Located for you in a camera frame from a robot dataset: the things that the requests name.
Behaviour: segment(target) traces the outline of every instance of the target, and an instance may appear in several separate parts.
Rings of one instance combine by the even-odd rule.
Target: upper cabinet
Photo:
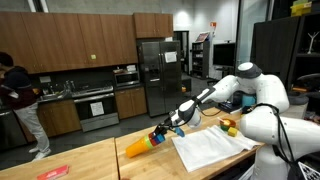
[[[134,13],[136,38],[173,36],[172,14]]]
[[[138,63],[132,16],[101,14],[100,18],[111,64]]]
[[[68,69],[88,67],[88,58],[77,14],[53,14]]]
[[[40,71],[20,13],[0,12],[0,51],[10,54],[14,64],[29,73]]]
[[[21,13],[38,64],[38,72],[67,70],[64,52],[52,14]]]
[[[122,54],[125,63],[138,63],[134,22],[131,15],[118,15]]]
[[[106,46],[99,14],[78,14],[88,64],[90,67],[108,66]]]

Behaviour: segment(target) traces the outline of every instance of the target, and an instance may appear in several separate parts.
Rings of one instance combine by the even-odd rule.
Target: white pants
[[[37,147],[39,150],[44,152],[49,148],[49,139],[39,122],[37,108],[38,103],[34,103],[28,107],[13,111],[17,114],[23,124],[27,126],[31,134],[33,134],[37,139]]]

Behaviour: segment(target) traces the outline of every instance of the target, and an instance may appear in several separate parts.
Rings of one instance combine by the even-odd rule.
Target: refrigerator door
[[[139,49],[149,116],[165,113],[162,66],[159,42],[143,43]]]
[[[165,112],[167,113],[177,109],[182,102],[180,43],[179,41],[161,42],[160,50]]]

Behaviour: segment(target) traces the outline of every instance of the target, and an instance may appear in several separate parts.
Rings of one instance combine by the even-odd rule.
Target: paper sign
[[[177,52],[166,52],[164,53],[166,63],[177,62]]]
[[[104,114],[102,102],[91,103],[90,106],[91,106],[92,116]]]

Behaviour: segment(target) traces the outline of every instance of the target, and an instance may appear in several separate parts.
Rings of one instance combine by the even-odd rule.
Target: white cloth
[[[185,137],[174,137],[172,141],[188,172],[251,150],[260,143],[248,139],[238,131],[236,137],[228,136],[218,126],[191,133]]]

